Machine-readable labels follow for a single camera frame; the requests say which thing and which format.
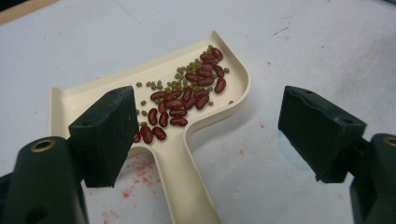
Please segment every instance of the kidney bean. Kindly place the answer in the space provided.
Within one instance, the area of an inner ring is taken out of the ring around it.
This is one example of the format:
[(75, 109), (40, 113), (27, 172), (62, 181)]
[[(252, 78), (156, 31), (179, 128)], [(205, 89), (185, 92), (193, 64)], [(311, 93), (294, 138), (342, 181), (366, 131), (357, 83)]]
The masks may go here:
[(197, 70), (196, 70), (196, 74), (197, 74), (197, 76), (199, 76), (199, 77), (212, 77), (213, 75), (212, 75), (212, 71), (205, 71), (205, 70), (203, 70), (202, 68), (198, 68)]
[(170, 101), (170, 100), (176, 99), (180, 95), (181, 95), (181, 91), (174, 91), (174, 92), (169, 93), (165, 98), (163, 98), (163, 100)]
[(224, 70), (220, 65), (216, 65), (213, 68), (215, 69), (216, 75), (218, 75), (218, 77), (224, 77)]
[(207, 61), (207, 60), (215, 60), (215, 59), (216, 59), (216, 56), (213, 55), (213, 54), (201, 54), (201, 55), (199, 56), (199, 58), (200, 58), (202, 61)]
[(158, 112), (162, 113), (166, 111), (166, 104), (165, 101), (162, 101), (158, 104)]
[(184, 105), (184, 102), (179, 99), (174, 99), (174, 100), (167, 101), (165, 103), (165, 105), (166, 105), (166, 108), (168, 108), (168, 109), (175, 109), (175, 108), (182, 107)]
[(186, 126), (189, 122), (184, 118), (174, 117), (169, 121), (169, 123), (176, 126)]
[(211, 72), (213, 70), (213, 65), (210, 63), (203, 63), (201, 69), (206, 72)]
[(221, 53), (221, 51), (220, 51), (219, 49), (212, 48), (212, 53), (216, 56), (216, 58), (217, 58), (219, 61), (222, 60), (223, 56), (222, 56), (222, 53)]
[(187, 110), (186, 109), (171, 109), (169, 111), (169, 115), (172, 117), (184, 117), (187, 115)]
[(140, 128), (140, 134), (143, 137), (143, 141), (146, 144), (150, 144), (152, 142), (152, 131), (149, 126), (145, 125)]
[(190, 100), (188, 100), (186, 104), (184, 104), (184, 108), (190, 110), (192, 109), (192, 107), (195, 105), (196, 102), (197, 99), (195, 97), (191, 97)]
[(202, 63), (202, 66), (204, 66), (204, 64), (210, 64), (214, 67), (218, 63), (215, 60), (206, 60)]
[(195, 107), (197, 108), (197, 110), (202, 110), (208, 102), (209, 102), (209, 95), (205, 95), (197, 100)]
[(186, 87), (183, 91), (183, 96), (181, 96), (181, 100), (183, 100), (184, 102), (190, 100), (190, 98), (192, 97), (192, 93), (193, 93), (192, 88)]
[(164, 140), (166, 138), (166, 133), (160, 127), (154, 127), (152, 133), (158, 138), (158, 140)]
[(134, 142), (135, 142), (135, 143), (140, 142), (140, 132), (137, 132), (137, 133), (134, 135)]
[(158, 121), (158, 123), (160, 123), (161, 127), (164, 128), (164, 127), (168, 126), (168, 118), (169, 118), (169, 116), (168, 116), (168, 113), (166, 113), (166, 111), (161, 113), (160, 120)]
[(167, 94), (166, 91), (156, 91), (156, 92), (152, 93), (149, 98), (153, 101), (153, 100), (156, 100), (158, 98), (165, 97), (166, 94)]
[(150, 111), (148, 112), (148, 122), (151, 125), (156, 125), (158, 120), (157, 120), (157, 108), (151, 108)]
[(188, 73), (184, 75), (184, 77), (190, 82), (197, 82), (200, 80), (200, 78), (193, 73)]
[(224, 91), (226, 84), (227, 83), (225, 81), (225, 78), (219, 77), (218, 82), (216, 83), (216, 86), (215, 86), (215, 93), (221, 93), (222, 91)]
[(194, 97), (196, 97), (196, 98), (201, 98), (201, 97), (203, 97), (203, 96), (205, 96), (205, 95), (208, 95), (209, 94), (209, 91), (208, 90), (200, 90), (200, 91), (196, 91), (195, 93), (194, 93)]
[(197, 85), (198, 86), (210, 86), (213, 84), (214, 81), (215, 81), (215, 79), (213, 77), (206, 77), (202, 80), (198, 80)]

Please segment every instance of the white table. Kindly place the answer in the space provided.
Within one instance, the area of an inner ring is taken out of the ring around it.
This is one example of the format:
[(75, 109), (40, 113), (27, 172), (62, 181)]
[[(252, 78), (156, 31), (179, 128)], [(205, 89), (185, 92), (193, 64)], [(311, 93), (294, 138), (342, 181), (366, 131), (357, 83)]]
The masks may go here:
[[(222, 223), (353, 223), (352, 176), (315, 181), (277, 129), (286, 85), (396, 134), (396, 6), (348, 1), (64, 0), (0, 26), (0, 175), (49, 134), (50, 89), (69, 89), (192, 45), (213, 30), (252, 76), (244, 109), (191, 139)], [(151, 158), (133, 159), (138, 162)], [(151, 167), (152, 175), (158, 175)], [(130, 173), (138, 176), (136, 170)], [(171, 223), (161, 184), (86, 189), (91, 223)]]

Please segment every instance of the metal screw hole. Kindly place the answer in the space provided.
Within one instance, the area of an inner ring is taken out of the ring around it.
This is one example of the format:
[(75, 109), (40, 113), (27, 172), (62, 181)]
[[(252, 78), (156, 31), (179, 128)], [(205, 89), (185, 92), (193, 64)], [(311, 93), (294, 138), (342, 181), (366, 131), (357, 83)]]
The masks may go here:
[(55, 146), (55, 141), (52, 139), (46, 139), (34, 144), (30, 148), (30, 150), (32, 152), (43, 152), (43, 151), (47, 151), (48, 149), (51, 149), (53, 146)]

